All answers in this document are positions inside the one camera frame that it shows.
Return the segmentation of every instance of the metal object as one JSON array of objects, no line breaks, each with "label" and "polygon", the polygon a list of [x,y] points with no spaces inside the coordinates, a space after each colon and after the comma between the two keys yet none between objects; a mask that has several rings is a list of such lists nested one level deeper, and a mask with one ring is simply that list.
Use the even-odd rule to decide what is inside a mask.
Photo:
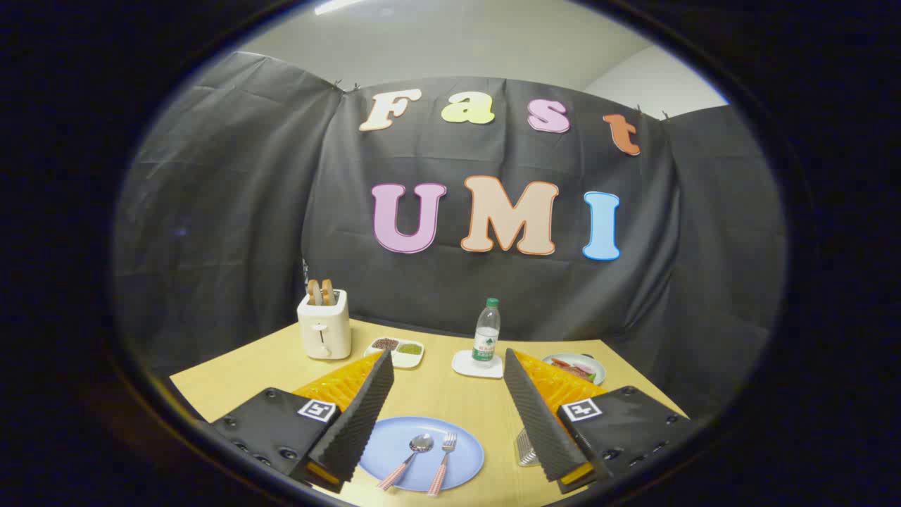
[{"label": "metal object", "polygon": [[432,485],[429,486],[429,496],[438,496],[438,493],[441,491],[441,485],[444,484],[444,475],[448,471],[448,456],[451,455],[456,446],[457,434],[448,433],[447,437],[444,438],[444,444],[441,446],[441,450],[444,451],[444,459],[441,461],[441,466],[438,467],[435,478],[432,479]]},{"label": "metal object", "polygon": [[529,441],[529,436],[525,433],[525,428],[516,436],[516,463],[519,466],[536,466],[538,465],[538,456],[535,455],[535,448]]},{"label": "metal object", "polygon": [[404,474],[406,468],[413,461],[413,457],[416,456],[417,453],[424,453],[432,450],[432,446],[435,441],[432,440],[432,436],[428,433],[423,433],[422,435],[417,435],[410,440],[410,450],[413,451],[413,454],[410,455],[404,463],[401,463],[397,468],[395,468],[394,472],[388,474],[388,477],[382,479],[382,482],[378,483],[378,487],[387,491],[389,487],[391,487],[397,479],[400,478],[401,475]]}]

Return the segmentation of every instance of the blue letter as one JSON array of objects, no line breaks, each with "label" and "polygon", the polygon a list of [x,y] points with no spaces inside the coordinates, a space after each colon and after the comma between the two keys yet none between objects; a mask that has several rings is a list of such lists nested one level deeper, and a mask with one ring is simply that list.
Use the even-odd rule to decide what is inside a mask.
[{"label": "blue letter", "polygon": [[586,192],[585,202],[591,207],[591,239],[582,253],[596,261],[612,261],[619,257],[614,244],[615,212],[619,198],[604,192]]}]

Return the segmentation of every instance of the fork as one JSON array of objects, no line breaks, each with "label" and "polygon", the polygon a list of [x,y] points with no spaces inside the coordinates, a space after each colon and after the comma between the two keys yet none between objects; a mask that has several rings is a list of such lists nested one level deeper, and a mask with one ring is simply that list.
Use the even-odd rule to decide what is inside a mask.
[{"label": "fork", "polygon": [[457,434],[448,433],[447,437],[444,438],[444,443],[441,444],[441,450],[444,451],[444,459],[441,461],[441,466],[438,467],[438,473],[432,479],[432,485],[429,486],[429,496],[438,496],[438,492],[441,491],[441,485],[444,483],[444,474],[448,471],[448,456],[451,455],[456,446]]}]

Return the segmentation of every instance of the white toaster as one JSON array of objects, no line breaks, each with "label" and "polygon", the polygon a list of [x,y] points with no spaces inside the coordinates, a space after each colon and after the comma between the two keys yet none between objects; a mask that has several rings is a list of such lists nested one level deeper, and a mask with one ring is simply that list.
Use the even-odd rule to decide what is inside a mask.
[{"label": "white toaster", "polygon": [[334,290],[333,305],[310,305],[309,294],[297,307],[304,351],[314,359],[344,359],[350,355],[350,313],[347,292]]}]

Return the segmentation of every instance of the black foam pad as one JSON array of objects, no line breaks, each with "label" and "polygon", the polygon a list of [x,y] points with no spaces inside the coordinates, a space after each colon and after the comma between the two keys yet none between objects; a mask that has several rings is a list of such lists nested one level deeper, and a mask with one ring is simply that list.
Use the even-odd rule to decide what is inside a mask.
[{"label": "black foam pad", "polygon": [[556,481],[587,462],[585,455],[548,410],[512,348],[506,351],[504,382],[549,481]]},{"label": "black foam pad", "polygon": [[347,410],[325,430],[310,451],[309,458],[335,477],[349,481],[393,383],[391,354],[384,353],[373,365]]}]

